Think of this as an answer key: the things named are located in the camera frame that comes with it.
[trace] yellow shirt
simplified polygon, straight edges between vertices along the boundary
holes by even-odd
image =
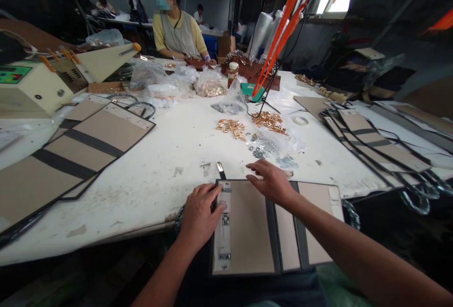
[[[168,17],[168,19],[170,21],[170,24],[174,27],[179,18],[173,19],[171,17]],[[181,28],[183,26],[183,20],[184,16],[182,15],[181,20],[179,21],[178,26],[176,26],[176,28]],[[154,30],[154,41],[156,43],[157,51],[166,49],[167,47],[165,46],[164,31],[162,29],[162,18],[160,17],[160,14],[154,14],[154,16],[152,17],[152,28]],[[206,44],[204,43],[201,30],[193,17],[190,17],[190,28],[192,31],[193,41],[197,46],[197,50],[200,54],[202,54],[208,49],[206,47]]]

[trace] tape roll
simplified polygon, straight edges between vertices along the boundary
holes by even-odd
[[[304,117],[297,116],[297,117],[294,117],[294,123],[296,123],[297,125],[304,126],[304,125],[308,124],[308,120]]]

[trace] white roll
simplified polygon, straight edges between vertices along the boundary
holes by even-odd
[[[251,53],[254,56],[258,54],[260,46],[263,44],[264,39],[266,38],[266,34],[272,23],[272,16],[266,14],[264,12],[260,13],[260,17],[256,22],[255,27],[255,34],[253,35],[252,40],[250,40],[249,48],[247,49],[247,53]]]
[[[270,47],[272,45],[272,42],[274,41],[274,37],[275,37],[275,34],[277,33],[278,26],[280,25],[280,22],[282,20],[282,16],[283,16],[283,12],[282,11],[277,11],[276,18],[275,18],[274,22],[272,23],[272,24],[275,23],[275,25],[273,26],[274,30],[269,35],[268,42],[266,43],[266,48],[264,49],[264,52],[263,52],[263,55],[261,56],[261,59],[267,58],[267,56],[269,54]],[[280,35],[280,38],[278,39],[278,42],[277,42],[276,46],[280,42],[280,39],[282,38],[283,33],[285,32],[286,27],[288,26],[288,24],[289,24],[289,20],[286,21],[285,27],[283,28],[283,32]]]

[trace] white shirt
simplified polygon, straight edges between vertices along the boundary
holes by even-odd
[[[203,21],[203,16],[200,15],[200,14],[198,13],[198,11],[196,11],[196,12],[193,14],[193,17],[194,17],[195,21],[198,21],[198,22],[202,22],[202,21]]]

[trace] workbench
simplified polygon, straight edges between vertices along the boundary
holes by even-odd
[[[297,86],[290,72],[279,75],[281,88],[320,97],[313,89]],[[0,250],[0,265],[172,228],[193,188],[220,178],[216,162],[222,162],[228,179],[251,174],[245,166],[257,159],[247,144],[216,127],[223,118],[240,119],[245,132],[253,133],[256,127],[249,116],[227,116],[210,107],[221,99],[195,96],[173,108],[157,109],[151,118],[157,126],[149,135],[107,167],[79,200],[57,202],[27,233]],[[250,113],[260,108],[248,105]],[[268,105],[264,110],[275,112]],[[308,125],[296,125],[295,116],[306,118]],[[306,146],[291,155],[297,163],[292,180],[337,185],[343,199],[390,190],[310,113],[297,111],[283,119],[284,127],[296,129]],[[32,130],[0,153],[0,169],[39,149],[57,129],[50,119],[0,120],[0,128],[18,124],[28,124]],[[277,165],[275,158],[267,160]],[[435,172],[444,179],[453,177],[453,170]]]

